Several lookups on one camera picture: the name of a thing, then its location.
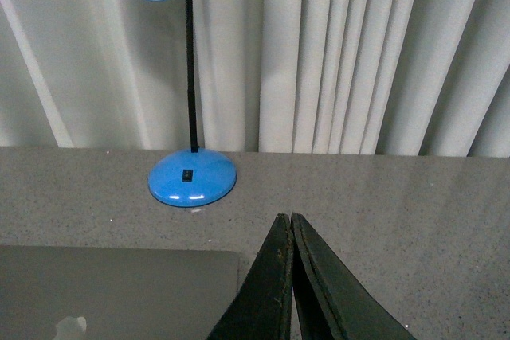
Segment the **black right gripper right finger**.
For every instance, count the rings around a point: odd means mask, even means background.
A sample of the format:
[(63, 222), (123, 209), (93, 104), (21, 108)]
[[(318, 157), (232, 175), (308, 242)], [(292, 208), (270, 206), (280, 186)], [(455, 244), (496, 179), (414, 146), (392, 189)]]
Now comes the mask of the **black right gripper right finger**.
[(412, 339), (306, 218), (292, 214), (293, 292), (303, 339)]

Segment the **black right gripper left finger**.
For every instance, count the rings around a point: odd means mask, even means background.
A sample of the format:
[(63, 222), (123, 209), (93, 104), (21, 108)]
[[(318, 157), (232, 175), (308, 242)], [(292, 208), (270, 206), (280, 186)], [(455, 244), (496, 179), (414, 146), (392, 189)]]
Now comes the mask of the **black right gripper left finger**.
[(276, 216), (241, 288), (209, 339), (289, 339), (294, 236), (290, 218)]

